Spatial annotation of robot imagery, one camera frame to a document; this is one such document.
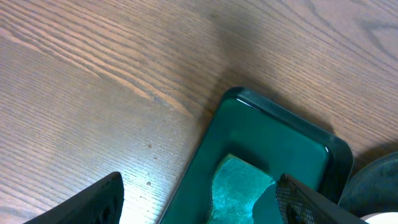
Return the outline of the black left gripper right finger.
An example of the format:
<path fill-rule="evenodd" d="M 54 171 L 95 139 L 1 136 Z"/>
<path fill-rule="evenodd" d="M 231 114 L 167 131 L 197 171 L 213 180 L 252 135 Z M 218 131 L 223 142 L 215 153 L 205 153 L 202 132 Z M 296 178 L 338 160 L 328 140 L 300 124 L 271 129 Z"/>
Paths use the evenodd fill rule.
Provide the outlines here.
<path fill-rule="evenodd" d="M 367 224 L 288 174 L 278 180 L 275 197 L 287 224 Z"/>

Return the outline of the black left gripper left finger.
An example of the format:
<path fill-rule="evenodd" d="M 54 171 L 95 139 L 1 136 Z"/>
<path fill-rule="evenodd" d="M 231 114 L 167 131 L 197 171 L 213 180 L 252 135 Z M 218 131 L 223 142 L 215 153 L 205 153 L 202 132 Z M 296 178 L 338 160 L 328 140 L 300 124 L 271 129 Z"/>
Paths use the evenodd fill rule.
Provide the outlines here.
<path fill-rule="evenodd" d="M 119 224 L 123 202 L 123 178 L 112 172 L 25 224 Z"/>

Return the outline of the green sponge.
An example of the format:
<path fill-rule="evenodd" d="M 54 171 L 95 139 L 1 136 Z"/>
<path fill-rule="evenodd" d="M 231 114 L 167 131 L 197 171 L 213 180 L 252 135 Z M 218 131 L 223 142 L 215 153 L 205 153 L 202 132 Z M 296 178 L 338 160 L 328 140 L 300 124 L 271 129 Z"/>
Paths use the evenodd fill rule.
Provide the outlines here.
<path fill-rule="evenodd" d="M 242 159 L 228 154 L 211 183 L 208 223 L 253 224 L 253 208 L 274 179 Z"/>

